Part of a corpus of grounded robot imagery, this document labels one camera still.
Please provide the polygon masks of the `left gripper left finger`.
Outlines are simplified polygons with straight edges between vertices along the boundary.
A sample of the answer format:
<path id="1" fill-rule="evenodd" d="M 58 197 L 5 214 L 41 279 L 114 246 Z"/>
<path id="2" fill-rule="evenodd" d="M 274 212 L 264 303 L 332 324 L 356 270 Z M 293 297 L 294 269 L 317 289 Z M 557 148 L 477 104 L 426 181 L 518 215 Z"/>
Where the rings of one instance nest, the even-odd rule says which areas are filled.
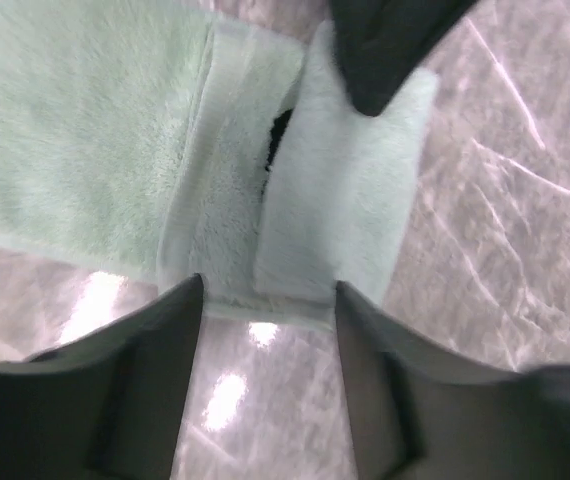
<path id="1" fill-rule="evenodd" d="M 72 343 L 0 362 L 0 479 L 167 479 L 204 308 L 193 275 Z"/>

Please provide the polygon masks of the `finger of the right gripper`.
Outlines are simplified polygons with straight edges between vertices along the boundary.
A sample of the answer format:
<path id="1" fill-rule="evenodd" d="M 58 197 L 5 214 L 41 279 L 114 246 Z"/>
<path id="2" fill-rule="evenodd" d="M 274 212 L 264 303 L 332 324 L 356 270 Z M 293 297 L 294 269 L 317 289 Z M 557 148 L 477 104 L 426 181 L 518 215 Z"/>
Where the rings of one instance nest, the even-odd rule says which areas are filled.
<path id="1" fill-rule="evenodd" d="M 353 107 L 376 117 L 476 0 L 333 0 L 334 49 Z"/>

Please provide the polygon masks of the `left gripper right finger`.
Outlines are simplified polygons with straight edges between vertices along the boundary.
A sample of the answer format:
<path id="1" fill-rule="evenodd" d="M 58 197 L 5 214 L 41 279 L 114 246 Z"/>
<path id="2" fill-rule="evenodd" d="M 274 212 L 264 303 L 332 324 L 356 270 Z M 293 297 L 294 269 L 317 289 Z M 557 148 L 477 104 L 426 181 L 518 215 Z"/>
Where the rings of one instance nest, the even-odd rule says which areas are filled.
<path id="1" fill-rule="evenodd" d="M 448 350 L 336 286 L 361 479 L 570 479 L 570 364 L 522 373 Z"/>

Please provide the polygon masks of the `green towel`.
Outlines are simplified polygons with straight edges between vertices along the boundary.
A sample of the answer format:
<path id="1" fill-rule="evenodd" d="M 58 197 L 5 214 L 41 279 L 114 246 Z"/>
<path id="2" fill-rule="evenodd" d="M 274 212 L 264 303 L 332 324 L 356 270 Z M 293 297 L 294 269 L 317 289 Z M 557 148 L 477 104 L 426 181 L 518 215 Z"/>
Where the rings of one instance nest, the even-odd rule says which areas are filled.
<path id="1" fill-rule="evenodd" d="M 352 107 L 310 45 L 177 1 L 0 1 L 0 247 L 321 324 L 386 295 L 438 79 Z"/>

